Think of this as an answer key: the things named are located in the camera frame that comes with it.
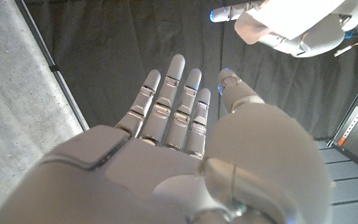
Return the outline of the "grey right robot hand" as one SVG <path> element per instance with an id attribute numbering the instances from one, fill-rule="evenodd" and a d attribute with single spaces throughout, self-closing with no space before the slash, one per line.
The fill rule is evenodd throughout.
<path id="1" fill-rule="evenodd" d="M 314 139 L 232 70 L 226 114 L 207 130 L 210 91 L 185 66 L 152 70 L 130 110 L 43 156 L 0 207 L 0 223 L 329 223 L 334 183 Z"/>

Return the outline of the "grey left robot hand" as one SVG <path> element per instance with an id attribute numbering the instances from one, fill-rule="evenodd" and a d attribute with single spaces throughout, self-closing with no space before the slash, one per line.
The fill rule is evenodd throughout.
<path id="1" fill-rule="evenodd" d="M 234 30 L 249 45 L 260 42 L 305 58 L 337 47 L 358 26 L 358 0 L 250 1 L 214 9 L 209 18 L 234 21 Z"/>

